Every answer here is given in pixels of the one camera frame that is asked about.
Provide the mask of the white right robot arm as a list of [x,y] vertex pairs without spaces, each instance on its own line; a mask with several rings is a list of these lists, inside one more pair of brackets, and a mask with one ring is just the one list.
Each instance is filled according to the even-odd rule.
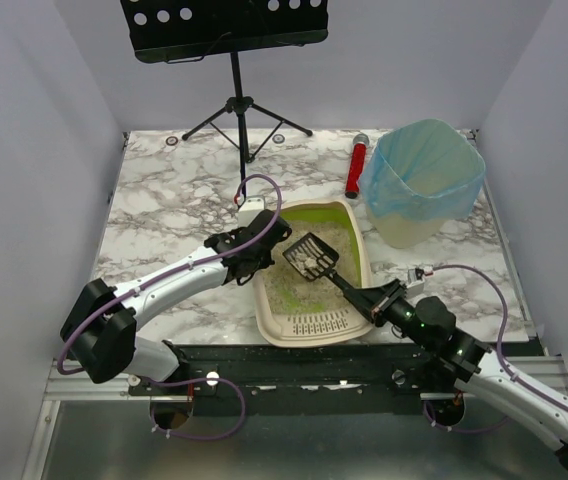
[[437,296],[407,300],[404,285],[356,288],[336,280],[344,298],[370,323],[390,324],[429,354],[438,375],[518,422],[551,448],[568,471],[568,396],[526,374],[497,347],[456,326]]

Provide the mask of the beige green litter box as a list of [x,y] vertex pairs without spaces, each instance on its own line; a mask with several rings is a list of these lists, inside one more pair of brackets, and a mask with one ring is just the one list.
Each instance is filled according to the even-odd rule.
[[341,291],[326,279],[308,282],[283,257],[283,252],[308,232],[331,245],[339,255],[339,274],[357,287],[373,285],[364,238],[353,209],[342,199],[290,202],[281,216],[290,238],[272,253],[274,265],[252,280],[258,329],[271,344],[302,348],[336,344],[373,329]]

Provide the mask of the bin with blue bag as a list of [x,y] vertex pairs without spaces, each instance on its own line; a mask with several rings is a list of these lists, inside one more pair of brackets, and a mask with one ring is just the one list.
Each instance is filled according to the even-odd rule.
[[475,147],[439,119],[382,135],[358,180],[368,220],[386,244],[404,249],[467,218],[486,165]]

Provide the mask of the grey litter clump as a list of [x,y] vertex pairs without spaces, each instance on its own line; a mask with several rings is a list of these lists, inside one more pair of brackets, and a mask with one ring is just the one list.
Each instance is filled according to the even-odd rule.
[[309,281],[314,281],[321,276],[321,265],[314,257],[306,257],[304,260],[299,260],[297,266],[301,275]]

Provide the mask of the black litter scoop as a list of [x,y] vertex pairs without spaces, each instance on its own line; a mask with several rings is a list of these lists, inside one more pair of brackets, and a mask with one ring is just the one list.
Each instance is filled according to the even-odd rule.
[[[337,270],[339,253],[314,233],[306,233],[299,240],[283,251],[285,261],[308,284],[316,284],[313,288],[316,295],[326,300],[335,296],[343,297],[343,290],[355,287]],[[321,265],[321,276],[314,281],[305,279],[297,266],[299,260],[314,257]]]

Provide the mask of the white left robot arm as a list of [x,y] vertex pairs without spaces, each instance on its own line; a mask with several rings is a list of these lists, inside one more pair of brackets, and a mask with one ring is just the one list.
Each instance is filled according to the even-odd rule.
[[208,237],[184,259],[155,273],[116,286],[102,279],[89,282],[60,330],[64,341],[58,372],[67,354],[95,384],[119,374],[163,382],[180,361],[167,341],[139,335],[142,326],[182,301],[235,282],[241,286],[274,264],[271,252],[292,229],[275,212],[264,209],[251,222]]

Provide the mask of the red microphone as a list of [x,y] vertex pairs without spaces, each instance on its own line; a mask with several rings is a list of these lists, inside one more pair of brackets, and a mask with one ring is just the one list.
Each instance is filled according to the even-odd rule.
[[364,168],[369,144],[369,137],[364,133],[358,133],[353,138],[349,170],[344,190],[345,196],[349,199],[355,199],[359,195],[358,180]]

